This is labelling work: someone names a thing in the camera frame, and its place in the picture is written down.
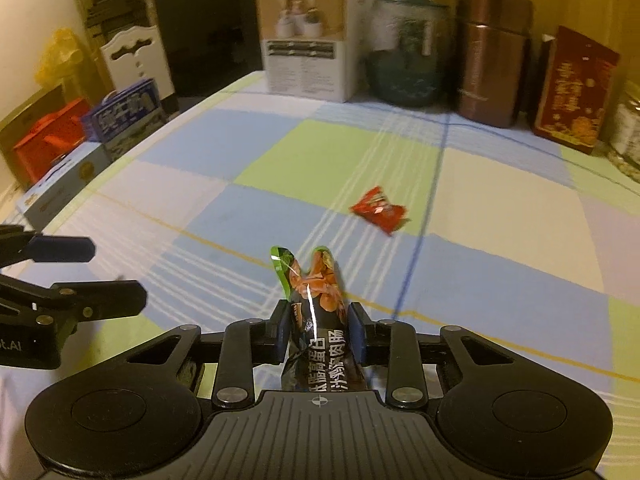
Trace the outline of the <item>green sausage snack packet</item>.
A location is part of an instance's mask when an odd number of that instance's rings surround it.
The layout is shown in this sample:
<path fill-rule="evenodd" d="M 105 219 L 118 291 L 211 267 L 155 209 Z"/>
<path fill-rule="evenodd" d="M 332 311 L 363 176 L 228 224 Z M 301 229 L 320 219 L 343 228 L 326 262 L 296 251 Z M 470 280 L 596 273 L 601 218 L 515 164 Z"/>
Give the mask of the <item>green sausage snack packet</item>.
<path fill-rule="evenodd" d="M 318 246 L 304 270 L 285 247 L 273 247 L 274 272 L 290 306 L 288 359 L 281 375 L 284 391 L 363 391 L 367 379 L 352 355 L 348 305 L 329 248 Z"/>

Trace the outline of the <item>light blue flat box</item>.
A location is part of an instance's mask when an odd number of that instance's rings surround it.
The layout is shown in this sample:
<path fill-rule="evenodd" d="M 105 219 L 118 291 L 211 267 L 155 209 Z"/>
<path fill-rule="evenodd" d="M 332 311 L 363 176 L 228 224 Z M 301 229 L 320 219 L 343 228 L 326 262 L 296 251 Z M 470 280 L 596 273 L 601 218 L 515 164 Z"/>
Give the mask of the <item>light blue flat box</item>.
<path fill-rule="evenodd" d="M 17 212 L 32 228 L 43 230 L 110 163 L 100 142 L 80 144 L 17 201 Z"/>

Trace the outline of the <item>orange red box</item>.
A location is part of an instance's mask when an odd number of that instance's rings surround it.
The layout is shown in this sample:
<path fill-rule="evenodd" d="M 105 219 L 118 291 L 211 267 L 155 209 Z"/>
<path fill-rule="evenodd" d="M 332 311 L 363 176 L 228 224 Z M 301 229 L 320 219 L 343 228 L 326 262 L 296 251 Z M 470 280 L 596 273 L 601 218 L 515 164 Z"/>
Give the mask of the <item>orange red box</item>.
<path fill-rule="evenodd" d="M 36 184 L 64 156 L 87 139 L 81 118 L 91 110 L 83 99 L 74 99 L 57 112 L 43 116 L 13 147 L 29 185 Z"/>

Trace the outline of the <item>checkered tablecloth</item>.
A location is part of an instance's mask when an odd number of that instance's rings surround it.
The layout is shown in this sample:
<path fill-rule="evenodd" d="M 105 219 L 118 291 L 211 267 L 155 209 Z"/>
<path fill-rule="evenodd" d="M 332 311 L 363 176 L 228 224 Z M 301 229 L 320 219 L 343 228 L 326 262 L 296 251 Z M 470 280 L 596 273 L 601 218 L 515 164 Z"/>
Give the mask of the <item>checkered tablecloth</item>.
<path fill-rule="evenodd" d="M 382 186 L 388 236 L 349 208 Z M 104 170 L 49 224 L 85 264 L 26 262 L 35 284 L 135 278 L 143 313 L 79 326 L 54 372 L 1 372 L 1 474 L 40 466 L 24 413 L 56 380 L 186 323 L 218 332 L 280 297 L 269 254 L 326 246 L 352 300 L 422 333 L 457 324 L 602 396 L 609 479 L 639 474 L 639 187 L 602 154 L 442 110 L 275 96 L 250 75 Z"/>

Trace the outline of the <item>red candy packet far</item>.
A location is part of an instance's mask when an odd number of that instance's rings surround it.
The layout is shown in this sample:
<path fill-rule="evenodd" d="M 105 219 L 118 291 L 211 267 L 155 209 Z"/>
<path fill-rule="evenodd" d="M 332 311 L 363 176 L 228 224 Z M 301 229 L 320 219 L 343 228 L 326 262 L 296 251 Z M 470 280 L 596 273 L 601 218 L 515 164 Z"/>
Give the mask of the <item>red candy packet far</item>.
<path fill-rule="evenodd" d="M 365 192 L 349 210 L 363 220 L 373 224 L 386 235 L 391 236 L 407 224 L 407 208 L 391 203 L 382 186 L 375 186 Z"/>

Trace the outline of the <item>blue milk carton box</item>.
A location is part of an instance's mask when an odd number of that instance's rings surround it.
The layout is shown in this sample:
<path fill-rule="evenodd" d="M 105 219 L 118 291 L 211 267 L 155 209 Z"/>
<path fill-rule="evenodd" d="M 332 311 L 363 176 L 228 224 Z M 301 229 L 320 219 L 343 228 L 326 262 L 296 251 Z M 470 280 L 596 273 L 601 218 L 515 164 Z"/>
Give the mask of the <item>blue milk carton box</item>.
<path fill-rule="evenodd" d="M 144 78 L 114 91 L 81 117 L 89 141 L 100 142 L 116 160 L 166 124 L 155 80 Z"/>

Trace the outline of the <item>yellow plastic bag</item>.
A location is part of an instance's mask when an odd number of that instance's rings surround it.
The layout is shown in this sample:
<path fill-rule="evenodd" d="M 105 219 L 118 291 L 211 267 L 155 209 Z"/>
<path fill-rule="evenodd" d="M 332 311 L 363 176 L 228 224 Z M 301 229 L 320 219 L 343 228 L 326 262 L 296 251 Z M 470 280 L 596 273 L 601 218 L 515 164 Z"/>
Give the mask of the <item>yellow plastic bag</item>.
<path fill-rule="evenodd" d="M 73 29 L 59 28 L 40 56 L 35 81 L 42 88 L 56 87 L 66 79 L 79 76 L 88 59 L 87 47 Z"/>

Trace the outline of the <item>white chair back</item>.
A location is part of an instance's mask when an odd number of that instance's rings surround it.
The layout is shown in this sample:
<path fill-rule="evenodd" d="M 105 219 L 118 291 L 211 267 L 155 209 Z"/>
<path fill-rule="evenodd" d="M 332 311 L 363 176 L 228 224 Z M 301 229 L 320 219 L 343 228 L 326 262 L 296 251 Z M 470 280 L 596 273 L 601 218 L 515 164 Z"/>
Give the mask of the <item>white chair back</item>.
<path fill-rule="evenodd" d="M 132 26 L 118 32 L 101 48 L 111 81 L 122 91 L 142 79 L 154 80 L 160 102 L 169 116 L 179 111 L 165 49 L 156 26 Z"/>

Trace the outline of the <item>dark folded rack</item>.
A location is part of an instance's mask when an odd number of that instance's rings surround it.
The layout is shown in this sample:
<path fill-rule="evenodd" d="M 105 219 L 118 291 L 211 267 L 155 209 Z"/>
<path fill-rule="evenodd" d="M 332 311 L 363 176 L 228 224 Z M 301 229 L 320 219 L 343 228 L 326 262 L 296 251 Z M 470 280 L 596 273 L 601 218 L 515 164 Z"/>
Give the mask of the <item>dark folded rack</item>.
<path fill-rule="evenodd" d="M 150 24 L 144 0 L 75 0 L 89 50 L 99 50 L 119 32 Z"/>

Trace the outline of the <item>green glass jar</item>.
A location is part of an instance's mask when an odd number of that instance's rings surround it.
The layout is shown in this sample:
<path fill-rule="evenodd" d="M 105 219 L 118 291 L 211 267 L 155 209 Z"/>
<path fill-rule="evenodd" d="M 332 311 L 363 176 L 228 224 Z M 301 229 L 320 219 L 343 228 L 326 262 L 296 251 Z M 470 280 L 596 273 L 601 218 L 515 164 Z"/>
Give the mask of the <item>green glass jar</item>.
<path fill-rule="evenodd" d="M 402 107 L 431 105 L 451 53 L 449 8 L 433 0 L 374 0 L 364 68 L 370 92 Z"/>

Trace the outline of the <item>clear plastic nut jar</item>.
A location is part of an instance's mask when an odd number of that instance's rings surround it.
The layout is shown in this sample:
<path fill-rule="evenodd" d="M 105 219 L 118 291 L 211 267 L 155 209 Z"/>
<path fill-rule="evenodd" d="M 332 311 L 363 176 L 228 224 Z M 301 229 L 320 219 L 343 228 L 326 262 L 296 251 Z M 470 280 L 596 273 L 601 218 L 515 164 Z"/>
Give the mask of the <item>clear plastic nut jar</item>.
<path fill-rule="evenodd" d="M 608 160 L 631 180 L 640 182 L 640 92 L 639 86 L 626 80 L 615 107 L 608 137 Z"/>

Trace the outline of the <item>white product box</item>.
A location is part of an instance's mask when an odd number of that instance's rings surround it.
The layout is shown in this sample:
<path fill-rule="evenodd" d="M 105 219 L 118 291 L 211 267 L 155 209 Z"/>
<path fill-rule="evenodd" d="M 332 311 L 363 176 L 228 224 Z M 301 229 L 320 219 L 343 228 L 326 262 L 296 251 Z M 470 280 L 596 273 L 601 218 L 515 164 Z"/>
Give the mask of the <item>white product box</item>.
<path fill-rule="evenodd" d="M 268 91 L 346 102 L 357 91 L 373 0 L 256 0 Z"/>

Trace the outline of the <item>red gift box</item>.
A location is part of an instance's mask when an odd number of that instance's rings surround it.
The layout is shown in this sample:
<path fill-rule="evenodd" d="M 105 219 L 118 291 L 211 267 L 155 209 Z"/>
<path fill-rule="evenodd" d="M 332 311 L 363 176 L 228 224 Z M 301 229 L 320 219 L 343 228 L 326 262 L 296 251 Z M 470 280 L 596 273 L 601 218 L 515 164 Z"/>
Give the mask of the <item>red gift box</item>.
<path fill-rule="evenodd" d="M 599 139 L 620 55 L 560 26 L 554 36 L 544 38 L 541 61 L 533 133 L 590 154 Z"/>

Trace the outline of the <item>brown metal canister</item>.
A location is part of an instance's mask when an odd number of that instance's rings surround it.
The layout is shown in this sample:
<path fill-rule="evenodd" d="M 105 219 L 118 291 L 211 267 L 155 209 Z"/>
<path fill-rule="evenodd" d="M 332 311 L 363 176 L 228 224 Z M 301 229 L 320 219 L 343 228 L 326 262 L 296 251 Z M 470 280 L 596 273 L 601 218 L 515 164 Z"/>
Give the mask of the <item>brown metal canister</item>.
<path fill-rule="evenodd" d="M 533 20 L 530 0 L 457 0 L 451 97 L 459 115 L 488 126 L 512 126 Z"/>

